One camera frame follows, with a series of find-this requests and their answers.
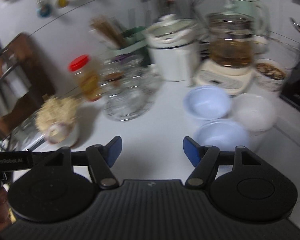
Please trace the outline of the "blue plastic bowl front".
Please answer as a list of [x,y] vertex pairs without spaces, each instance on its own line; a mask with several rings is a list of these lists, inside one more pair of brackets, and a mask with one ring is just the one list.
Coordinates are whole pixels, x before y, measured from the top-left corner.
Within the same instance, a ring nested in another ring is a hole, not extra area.
[[237,146],[250,146],[247,130],[239,123],[228,119],[203,124],[192,138],[200,146],[212,145],[221,151],[234,151]]

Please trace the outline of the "blue plastic bowl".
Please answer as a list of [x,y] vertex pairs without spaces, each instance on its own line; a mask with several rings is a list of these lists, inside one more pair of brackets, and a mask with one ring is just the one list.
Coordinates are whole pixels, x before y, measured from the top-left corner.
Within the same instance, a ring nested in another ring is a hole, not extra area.
[[212,145],[221,151],[234,151],[237,146],[250,146],[247,130],[239,123],[228,119],[203,124],[192,138],[200,146]]
[[200,86],[190,90],[183,99],[185,112],[197,121],[225,117],[232,107],[230,96],[215,86]]

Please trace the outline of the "white bowl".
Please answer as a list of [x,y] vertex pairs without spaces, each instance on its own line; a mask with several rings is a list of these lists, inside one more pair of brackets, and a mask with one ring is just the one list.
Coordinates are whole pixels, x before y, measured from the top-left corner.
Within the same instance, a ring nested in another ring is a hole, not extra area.
[[268,99],[250,93],[234,98],[231,116],[250,133],[265,132],[277,121],[275,106]]

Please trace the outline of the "bowl with mushrooms and onion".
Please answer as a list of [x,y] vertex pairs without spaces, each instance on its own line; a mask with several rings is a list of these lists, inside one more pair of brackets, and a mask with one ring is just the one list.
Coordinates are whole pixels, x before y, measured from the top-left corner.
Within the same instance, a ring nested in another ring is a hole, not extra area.
[[78,139],[79,125],[77,122],[74,125],[57,122],[45,132],[45,140],[57,148],[72,147],[78,142]]

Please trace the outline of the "half onion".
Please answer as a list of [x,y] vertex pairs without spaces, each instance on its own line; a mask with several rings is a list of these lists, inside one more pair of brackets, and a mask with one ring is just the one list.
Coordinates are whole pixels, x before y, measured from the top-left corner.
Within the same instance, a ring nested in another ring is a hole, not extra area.
[[52,144],[58,144],[65,140],[69,135],[70,128],[69,125],[58,122],[52,124],[45,132],[45,138],[48,142]]

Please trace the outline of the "enoki mushroom bunch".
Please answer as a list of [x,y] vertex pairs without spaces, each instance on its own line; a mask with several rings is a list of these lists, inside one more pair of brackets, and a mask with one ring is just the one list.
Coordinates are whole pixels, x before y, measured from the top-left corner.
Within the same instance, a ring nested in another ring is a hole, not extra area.
[[72,129],[77,121],[79,101],[73,97],[46,100],[36,112],[35,124],[40,132],[46,132],[54,124],[64,124]]

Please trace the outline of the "red lid jar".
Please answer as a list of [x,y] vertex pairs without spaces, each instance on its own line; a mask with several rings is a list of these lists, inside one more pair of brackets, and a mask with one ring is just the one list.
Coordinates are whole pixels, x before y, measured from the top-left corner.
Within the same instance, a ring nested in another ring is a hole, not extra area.
[[99,84],[101,67],[100,60],[88,54],[75,58],[68,65],[68,71],[88,101],[97,101],[102,97],[102,89]]

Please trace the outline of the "wooden cutting board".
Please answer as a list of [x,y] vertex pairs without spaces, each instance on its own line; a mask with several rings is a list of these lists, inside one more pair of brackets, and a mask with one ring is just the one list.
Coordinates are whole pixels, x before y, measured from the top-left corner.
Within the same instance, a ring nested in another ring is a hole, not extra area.
[[25,33],[0,50],[0,138],[5,138],[55,94],[36,46]]

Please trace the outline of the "black knife rack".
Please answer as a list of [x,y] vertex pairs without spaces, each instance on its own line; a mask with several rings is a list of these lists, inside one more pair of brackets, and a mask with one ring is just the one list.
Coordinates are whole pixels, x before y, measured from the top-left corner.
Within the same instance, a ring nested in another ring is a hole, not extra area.
[[31,83],[15,53],[0,50],[0,140],[33,114],[30,95]]

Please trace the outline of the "glass tea kettle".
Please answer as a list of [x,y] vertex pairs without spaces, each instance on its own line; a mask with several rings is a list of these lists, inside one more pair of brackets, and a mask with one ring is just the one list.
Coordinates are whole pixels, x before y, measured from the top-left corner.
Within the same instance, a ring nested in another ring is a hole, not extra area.
[[229,96],[237,96],[254,77],[254,19],[235,12],[233,4],[227,4],[223,12],[208,14],[207,19],[209,58],[198,68],[194,82],[198,86],[213,85]]

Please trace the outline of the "patterned bowl with grains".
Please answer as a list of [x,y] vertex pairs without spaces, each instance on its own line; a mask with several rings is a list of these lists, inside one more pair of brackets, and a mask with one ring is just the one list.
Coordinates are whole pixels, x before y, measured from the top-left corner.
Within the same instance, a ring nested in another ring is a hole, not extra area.
[[289,78],[281,64],[270,59],[255,61],[255,81],[258,86],[270,92],[279,91]]

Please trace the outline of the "white electric pot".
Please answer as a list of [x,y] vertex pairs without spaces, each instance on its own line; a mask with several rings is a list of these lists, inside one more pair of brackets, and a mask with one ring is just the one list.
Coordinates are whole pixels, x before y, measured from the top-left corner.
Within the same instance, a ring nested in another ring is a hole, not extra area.
[[143,32],[152,62],[165,81],[193,85],[199,66],[198,23],[190,18],[165,15]]

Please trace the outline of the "green chopstick holder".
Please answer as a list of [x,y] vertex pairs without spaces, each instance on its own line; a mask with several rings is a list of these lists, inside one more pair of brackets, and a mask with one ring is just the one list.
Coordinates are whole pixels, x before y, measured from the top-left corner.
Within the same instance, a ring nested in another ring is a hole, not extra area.
[[141,55],[143,57],[141,63],[142,66],[147,67],[152,63],[147,48],[146,38],[143,34],[145,29],[146,28],[143,26],[134,27],[122,33],[125,41],[128,43],[128,46],[110,51],[111,57],[114,61],[121,63],[129,56]]

